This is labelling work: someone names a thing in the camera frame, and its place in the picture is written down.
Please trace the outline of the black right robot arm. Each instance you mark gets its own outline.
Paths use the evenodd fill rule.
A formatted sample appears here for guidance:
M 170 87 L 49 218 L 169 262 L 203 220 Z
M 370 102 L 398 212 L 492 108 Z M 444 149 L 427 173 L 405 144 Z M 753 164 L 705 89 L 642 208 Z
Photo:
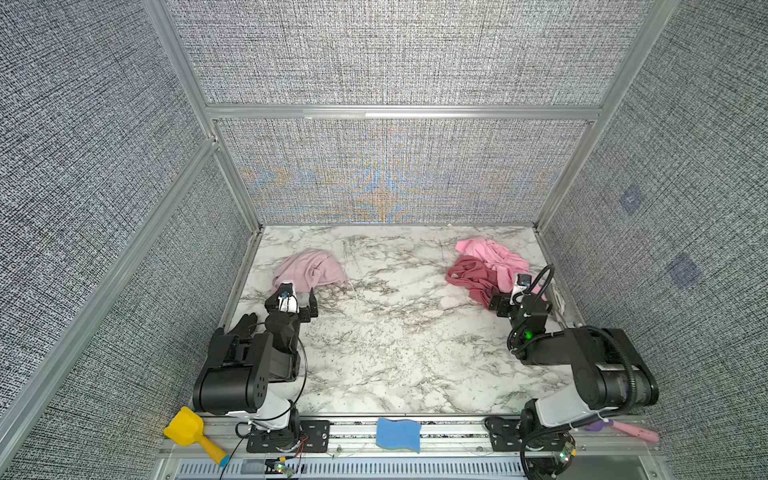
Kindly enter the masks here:
M 510 321 L 507 350 L 528 366 L 568 366 L 572 382 L 526 403 L 516 426 L 519 439 L 622 415 L 659 399 L 650 369 L 621 329 L 581 326 L 549 331 L 551 304 L 530 291 L 494 292 L 490 309 Z

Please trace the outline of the pale mauve cloth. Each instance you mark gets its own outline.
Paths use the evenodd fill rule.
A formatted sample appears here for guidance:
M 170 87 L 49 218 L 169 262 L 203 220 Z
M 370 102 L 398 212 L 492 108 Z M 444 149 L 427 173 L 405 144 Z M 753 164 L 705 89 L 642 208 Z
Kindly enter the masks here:
M 274 289 L 291 283 L 297 293 L 319 286 L 343 284 L 348 277 L 339 261 L 325 250 L 305 250 L 285 259 L 275 270 Z

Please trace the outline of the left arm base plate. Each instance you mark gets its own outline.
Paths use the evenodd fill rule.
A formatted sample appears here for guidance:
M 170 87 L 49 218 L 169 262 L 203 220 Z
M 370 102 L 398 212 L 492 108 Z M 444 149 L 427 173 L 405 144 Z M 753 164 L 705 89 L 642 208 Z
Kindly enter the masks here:
M 326 453 L 331 423 L 327 420 L 300 420 L 280 430 L 260 430 L 253 427 L 247 438 L 248 453 L 292 456 L 303 453 Z

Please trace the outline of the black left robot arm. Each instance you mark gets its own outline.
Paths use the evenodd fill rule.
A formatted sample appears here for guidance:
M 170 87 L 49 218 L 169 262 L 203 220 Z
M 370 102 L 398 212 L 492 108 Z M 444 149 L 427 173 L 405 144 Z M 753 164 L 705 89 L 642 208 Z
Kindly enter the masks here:
M 214 332 L 193 389 L 193 409 L 237 417 L 254 434 L 298 437 L 298 400 L 285 399 L 270 386 L 307 379 L 300 331 L 318 316 L 317 299 L 313 289 L 299 293 L 294 284 L 282 283 L 265 309 L 264 319 L 247 314 L 230 331 Z

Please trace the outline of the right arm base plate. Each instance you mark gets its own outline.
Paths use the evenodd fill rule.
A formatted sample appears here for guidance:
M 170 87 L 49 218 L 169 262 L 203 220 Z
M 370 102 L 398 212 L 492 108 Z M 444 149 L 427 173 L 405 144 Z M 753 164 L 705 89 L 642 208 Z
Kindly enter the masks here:
M 521 432 L 518 417 L 489 416 L 483 422 L 494 452 L 519 452 L 525 435 Z M 567 443 L 573 444 L 567 433 L 548 434 L 529 441 L 529 452 L 560 452 Z

